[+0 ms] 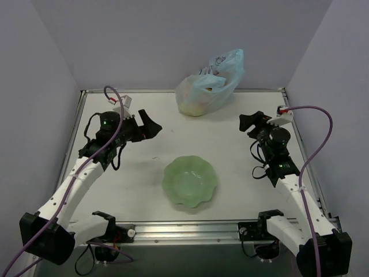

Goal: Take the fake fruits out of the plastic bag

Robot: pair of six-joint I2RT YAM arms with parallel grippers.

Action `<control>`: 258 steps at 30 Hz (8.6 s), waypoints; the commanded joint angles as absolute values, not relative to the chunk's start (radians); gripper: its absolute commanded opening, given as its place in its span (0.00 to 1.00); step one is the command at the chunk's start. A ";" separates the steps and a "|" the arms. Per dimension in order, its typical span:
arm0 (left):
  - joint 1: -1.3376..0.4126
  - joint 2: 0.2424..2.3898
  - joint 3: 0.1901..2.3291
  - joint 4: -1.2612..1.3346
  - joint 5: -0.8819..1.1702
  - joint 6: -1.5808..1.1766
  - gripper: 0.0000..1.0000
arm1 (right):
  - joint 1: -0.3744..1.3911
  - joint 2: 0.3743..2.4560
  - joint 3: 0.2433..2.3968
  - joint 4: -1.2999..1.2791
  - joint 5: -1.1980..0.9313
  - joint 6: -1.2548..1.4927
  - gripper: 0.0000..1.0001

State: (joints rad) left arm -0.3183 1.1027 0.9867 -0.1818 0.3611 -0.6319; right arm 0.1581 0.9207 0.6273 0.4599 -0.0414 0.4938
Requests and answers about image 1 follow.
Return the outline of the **light blue plastic bag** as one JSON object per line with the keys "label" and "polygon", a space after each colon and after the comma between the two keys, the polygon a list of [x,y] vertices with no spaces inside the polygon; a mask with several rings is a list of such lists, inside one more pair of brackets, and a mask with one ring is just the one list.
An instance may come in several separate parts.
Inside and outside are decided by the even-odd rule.
{"label": "light blue plastic bag", "polygon": [[220,109],[244,75],[244,52],[236,49],[217,55],[208,66],[186,77],[175,88],[181,114],[199,117]]}

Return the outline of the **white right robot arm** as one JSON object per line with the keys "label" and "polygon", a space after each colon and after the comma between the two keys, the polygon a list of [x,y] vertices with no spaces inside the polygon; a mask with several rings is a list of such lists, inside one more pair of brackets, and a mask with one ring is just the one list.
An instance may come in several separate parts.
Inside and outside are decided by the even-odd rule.
{"label": "white right robot arm", "polygon": [[323,214],[302,181],[287,144],[291,134],[283,126],[292,122],[293,112],[279,108],[272,118],[261,111],[239,116],[239,129],[247,132],[261,149],[265,176],[295,214],[295,227],[275,209],[260,212],[253,232],[255,239],[276,239],[296,258],[302,276],[340,276],[349,271],[352,240]]}

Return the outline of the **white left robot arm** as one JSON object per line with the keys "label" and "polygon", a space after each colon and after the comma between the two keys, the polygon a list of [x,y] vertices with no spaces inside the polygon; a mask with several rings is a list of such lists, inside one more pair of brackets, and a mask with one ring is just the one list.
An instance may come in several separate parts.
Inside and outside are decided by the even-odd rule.
{"label": "white left robot arm", "polygon": [[90,240],[112,242],[124,229],[107,213],[96,211],[86,219],[70,223],[71,216],[93,183],[121,155],[128,142],[137,143],[154,138],[162,127],[139,110],[142,125],[134,116],[122,118],[107,111],[98,114],[100,129],[79,150],[69,175],[52,197],[34,214],[25,213],[20,219],[20,231],[25,251],[61,265],[74,248]]}

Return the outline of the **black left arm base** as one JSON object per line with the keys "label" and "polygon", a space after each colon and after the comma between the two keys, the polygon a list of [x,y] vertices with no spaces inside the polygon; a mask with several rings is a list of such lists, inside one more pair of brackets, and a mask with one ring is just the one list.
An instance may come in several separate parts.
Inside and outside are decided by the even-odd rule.
{"label": "black left arm base", "polygon": [[[110,264],[132,263],[131,255],[123,252],[120,243],[132,243],[135,236],[135,227],[132,224],[118,226],[116,218],[107,213],[96,211],[91,216],[77,222],[74,227],[76,245],[86,245],[85,249],[74,263],[77,276],[88,276],[95,265],[102,263],[105,267]],[[92,258],[90,269],[80,271],[78,263],[85,254]]]}

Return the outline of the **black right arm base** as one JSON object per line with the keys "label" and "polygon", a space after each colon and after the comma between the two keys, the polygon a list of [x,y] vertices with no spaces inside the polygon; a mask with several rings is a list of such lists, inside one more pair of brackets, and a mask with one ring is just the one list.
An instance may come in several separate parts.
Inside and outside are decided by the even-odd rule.
{"label": "black right arm base", "polygon": [[260,212],[256,221],[238,223],[241,250],[247,258],[271,264],[290,252],[277,237],[267,231],[267,220],[276,216],[282,216],[289,222],[280,210],[273,209]]}

